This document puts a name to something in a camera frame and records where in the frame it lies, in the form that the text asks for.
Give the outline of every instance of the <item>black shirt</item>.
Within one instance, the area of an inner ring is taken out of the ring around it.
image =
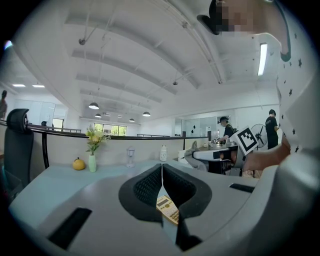
[[[227,124],[226,127],[225,127],[225,130],[224,130],[224,136],[228,135],[229,138],[234,135],[234,129],[232,128],[232,126],[230,124]]]
[[[276,126],[278,126],[276,118],[269,116],[265,121],[265,130],[266,130],[266,135],[268,137],[268,140],[269,139],[278,140],[278,134],[275,131]]]

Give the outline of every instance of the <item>black slot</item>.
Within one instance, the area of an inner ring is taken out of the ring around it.
[[[66,250],[91,213],[86,208],[75,209],[48,239]]]
[[[253,186],[246,186],[246,185],[241,185],[241,184],[236,184],[233,183],[229,186],[229,188],[235,189],[235,190],[240,190],[240,191],[244,191],[244,192],[248,192],[248,193],[252,193],[254,191],[254,187]]]

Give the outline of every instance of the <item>window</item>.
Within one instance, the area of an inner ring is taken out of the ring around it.
[[[53,118],[52,119],[52,126],[57,127],[57,128],[63,128],[64,121],[65,121],[64,119]]]
[[[127,127],[126,126],[95,123],[94,128],[96,128],[98,131],[104,132],[106,135],[110,135],[110,136],[127,136]]]

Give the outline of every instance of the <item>chair headrest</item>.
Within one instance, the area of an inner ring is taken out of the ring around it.
[[[6,126],[15,132],[26,133],[29,129],[27,128],[28,118],[27,108],[16,108],[12,110],[6,118]]]

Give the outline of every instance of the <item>small pumpkin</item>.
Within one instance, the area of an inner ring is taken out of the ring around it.
[[[81,171],[84,168],[86,168],[86,164],[83,160],[79,159],[79,157],[78,157],[76,160],[73,161],[72,167],[76,171]]]

